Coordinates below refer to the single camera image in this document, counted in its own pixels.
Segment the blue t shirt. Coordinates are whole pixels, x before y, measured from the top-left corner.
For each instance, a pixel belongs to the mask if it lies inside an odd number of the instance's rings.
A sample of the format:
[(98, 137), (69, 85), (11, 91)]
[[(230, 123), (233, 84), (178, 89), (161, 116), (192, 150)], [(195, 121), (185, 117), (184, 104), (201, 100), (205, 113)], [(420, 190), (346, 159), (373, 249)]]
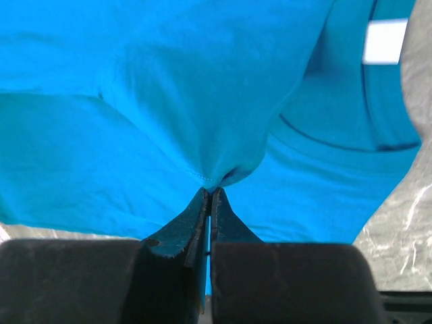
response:
[(353, 243), (421, 147), (413, 1), (2, 1), (1, 221), (145, 238), (225, 188), (268, 242)]

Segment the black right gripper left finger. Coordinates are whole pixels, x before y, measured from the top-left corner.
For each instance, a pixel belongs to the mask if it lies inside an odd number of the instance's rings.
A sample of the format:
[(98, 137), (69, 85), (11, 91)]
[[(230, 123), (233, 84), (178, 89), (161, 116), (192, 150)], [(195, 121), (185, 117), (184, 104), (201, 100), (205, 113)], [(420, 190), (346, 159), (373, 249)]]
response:
[(1, 245), (2, 323), (196, 323), (205, 307), (209, 193), (144, 240)]

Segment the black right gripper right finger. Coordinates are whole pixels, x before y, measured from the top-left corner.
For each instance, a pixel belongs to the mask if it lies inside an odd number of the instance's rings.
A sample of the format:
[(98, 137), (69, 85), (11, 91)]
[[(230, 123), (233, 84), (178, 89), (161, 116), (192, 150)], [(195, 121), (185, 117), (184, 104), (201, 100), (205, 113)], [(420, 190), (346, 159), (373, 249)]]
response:
[(346, 244), (266, 243), (218, 189), (211, 207), (215, 323), (387, 323), (368, 263)]

